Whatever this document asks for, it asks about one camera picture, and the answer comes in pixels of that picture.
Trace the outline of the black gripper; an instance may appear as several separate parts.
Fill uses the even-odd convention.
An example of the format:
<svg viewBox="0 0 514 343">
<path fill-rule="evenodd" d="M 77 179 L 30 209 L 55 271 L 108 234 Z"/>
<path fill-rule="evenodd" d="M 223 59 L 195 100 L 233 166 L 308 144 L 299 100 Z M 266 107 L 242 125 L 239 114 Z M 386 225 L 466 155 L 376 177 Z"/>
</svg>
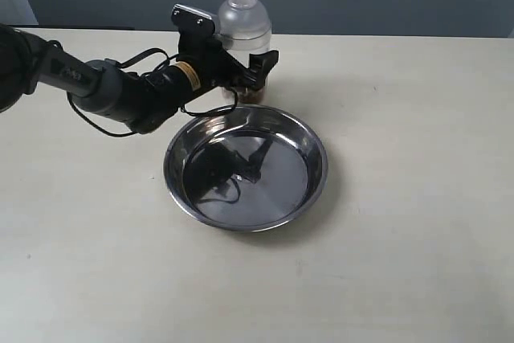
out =
<svg viewBox="0 0 514 343">
<path fill-rule="evenodd" d="M 248 67 L 244 67 L 223 48 L 216 35 L 182 31 L 177 57 L 167 67 L 167 97 L 196 99 L 215 88 L 258 91 L 278 62 L 279 52 L 271 50 L 250 54 Z"/>
</svg>

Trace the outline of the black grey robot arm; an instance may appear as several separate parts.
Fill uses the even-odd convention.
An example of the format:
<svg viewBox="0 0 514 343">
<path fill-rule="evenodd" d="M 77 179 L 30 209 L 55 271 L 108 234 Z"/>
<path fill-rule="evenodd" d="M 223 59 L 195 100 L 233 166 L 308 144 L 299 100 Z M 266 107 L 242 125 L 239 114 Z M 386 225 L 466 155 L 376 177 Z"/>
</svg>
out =
<svg viewBox="0 0 514 343">
<path fill-rule="evenodd" d="M 158 129 L 186 105 L 215 88 L 258 91 L 279 61 L 277 50 L 251 55 L 244 67 L 213 35 L 183 31 L 179 52 L 152 71 L 130 67 L 159 53 L 154 47 L 120 63 L 112 59 L 83 62 L 56 40 L 1 26 L 1 110 L 13 107 L 44 83 L 63 90 L 79 116 L 90 112 L 128 127 L 128 135 Z"/>
</svg>

